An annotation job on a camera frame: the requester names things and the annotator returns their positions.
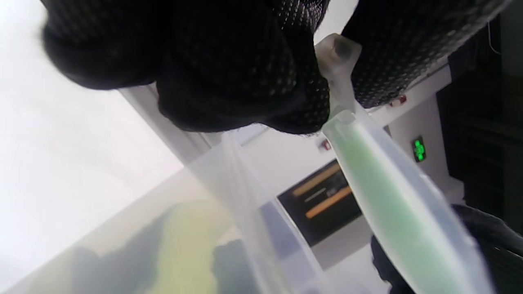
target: black mesh fabric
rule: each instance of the black mesh fabric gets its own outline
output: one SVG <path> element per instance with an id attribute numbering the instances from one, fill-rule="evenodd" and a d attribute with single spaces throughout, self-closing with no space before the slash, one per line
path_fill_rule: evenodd
<path id="1" fill-rule="evenodd" d="M 498 14 L 508 0 L 360 1 L 342 35 L 362 45 L 352 82 L 365 108 L 380 106 Z"/>
<path id="2" fill-rule="evenodd" d="M 44 48 L 72 81 L 116 89 L 156 81 L 160 112 L 187 131 L 263 123 L 317 132 L 328 82 L 313 46 L 329 0 L 42 0 Z M 365 107 L 394 99 L 508 0 L 360 1 L 343 35 Z"/>

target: green exit sign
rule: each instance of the green exit sign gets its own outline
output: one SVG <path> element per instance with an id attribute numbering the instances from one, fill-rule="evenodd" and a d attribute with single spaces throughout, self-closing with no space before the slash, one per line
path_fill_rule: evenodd
<path id="1" fill-rule="evenodd" d="M 414 159 L 416 162 L 422 162 L 427 158 L 427 149 L 423 144 L 423 137 L 419 136 L 412 141 L 412 151 L 414 153 Z"/>

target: white ceiling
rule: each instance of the white ceiling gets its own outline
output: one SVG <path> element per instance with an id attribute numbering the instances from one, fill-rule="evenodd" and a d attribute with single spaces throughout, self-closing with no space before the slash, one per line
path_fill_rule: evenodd
<path id="1" fill-rule="evenodd" d="M 117 91 L 49 63 L 38 0 L 0 9 L 0 292 L 183 165 Z"/>

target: white wall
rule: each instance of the white wall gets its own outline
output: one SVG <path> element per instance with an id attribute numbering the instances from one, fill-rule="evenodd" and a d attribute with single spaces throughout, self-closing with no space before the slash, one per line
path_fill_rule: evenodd
<path id="1" fill-rule="evenodd" d="M 452 193 L 462 187 L 462 183 L 448 173 L 436 95 L 431 95 L 429 99 L 394 120 L 389 124 L 389 130 L 394 141 L 411 158 L 411 142 L 421 135 L 427 158 L 418 163 L 418 166 L 430 176 L 451 203 L 463 203 L 463 193 Z"/>
<path id="2" fill-rule="evenodd" d="M 0 292 L 181 168 L 119 92 L 66 80 L 38 0 L 0 5 Z"/>

